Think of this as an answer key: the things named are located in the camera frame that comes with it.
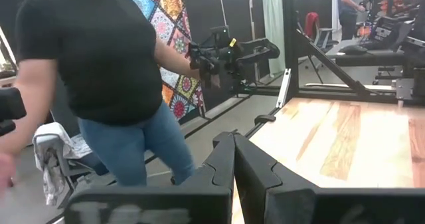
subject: man in gray shirt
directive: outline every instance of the man in gray shirt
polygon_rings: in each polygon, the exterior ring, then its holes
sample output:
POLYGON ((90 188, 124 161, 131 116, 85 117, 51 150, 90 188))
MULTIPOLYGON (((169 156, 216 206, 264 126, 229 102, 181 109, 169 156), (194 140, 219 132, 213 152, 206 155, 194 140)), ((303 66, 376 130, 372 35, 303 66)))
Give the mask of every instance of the man in gray shirt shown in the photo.
POLYGON ((342 26, 342 40, 350 40, 356 32, 357 11, 363 12, 365 8, 353 0, 338 0, 339 23, 342 26))

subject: colorful patterned quilt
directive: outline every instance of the colorful patterned quilt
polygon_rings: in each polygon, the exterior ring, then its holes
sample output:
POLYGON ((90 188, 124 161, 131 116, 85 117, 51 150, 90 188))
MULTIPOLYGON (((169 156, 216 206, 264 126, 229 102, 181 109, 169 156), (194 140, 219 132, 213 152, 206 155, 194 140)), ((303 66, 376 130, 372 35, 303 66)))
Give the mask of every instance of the colorful patterned quilt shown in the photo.
MULTIPOLYGON (((177 52, 185 54, 191 33, 184 0, 133 0, 152 23, 159 37, 177 52)), ((161 68, 163 98, 177 119, 203 106, 200 83, 161 68)))

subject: white towel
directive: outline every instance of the white towel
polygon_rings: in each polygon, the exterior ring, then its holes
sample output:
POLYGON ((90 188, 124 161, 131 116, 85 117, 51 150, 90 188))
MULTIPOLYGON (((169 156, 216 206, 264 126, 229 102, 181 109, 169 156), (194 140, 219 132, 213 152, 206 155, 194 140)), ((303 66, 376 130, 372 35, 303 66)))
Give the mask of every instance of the white towel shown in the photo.
POLYGON ((63 157, 80 159, 92 151, 81 135, 70 138, 58 122, 40 126, 33 138, 35 164, 43 172, 43 189, 47 205, 56 205, 58 196, 63 192, 65 181, 57 157, 57 146, 52 142, 41 142, 41 138, 56 136, 62 140, 63 157))

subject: person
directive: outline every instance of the person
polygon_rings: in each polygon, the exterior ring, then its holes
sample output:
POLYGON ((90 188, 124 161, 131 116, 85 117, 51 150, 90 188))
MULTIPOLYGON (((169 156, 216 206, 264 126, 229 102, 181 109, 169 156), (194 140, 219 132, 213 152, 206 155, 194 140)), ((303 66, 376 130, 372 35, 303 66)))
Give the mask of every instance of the person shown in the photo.
POLYGON ((357 11, 365 8, 353 0, 338 0, 339 24, 342 26, 342 40, 351 40, 356 32, 357 11))
POLYGON ((25 0, 15 30, 14 87, 27 115, 0 138, 8 167, 43 124, 58 73, 83 138, 120 185, 146 185, 146 150, 172 169, 177 185, 193 174, 179 123, 162 98, 159 66, 196 79, 199 71, 161 41, 135 2, 25 0))

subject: black t-shirt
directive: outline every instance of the black t-shirt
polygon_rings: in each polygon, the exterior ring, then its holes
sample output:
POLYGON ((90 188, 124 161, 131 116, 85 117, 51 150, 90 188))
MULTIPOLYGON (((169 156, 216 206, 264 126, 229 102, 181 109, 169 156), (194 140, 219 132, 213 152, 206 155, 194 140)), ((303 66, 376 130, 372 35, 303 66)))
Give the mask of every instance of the black t-shirt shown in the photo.
POLYGON ((16 32, 18 60, 58 61, 77 117, 130 125, 161 105, 155 29, 132 0, 25 0, 16 32))

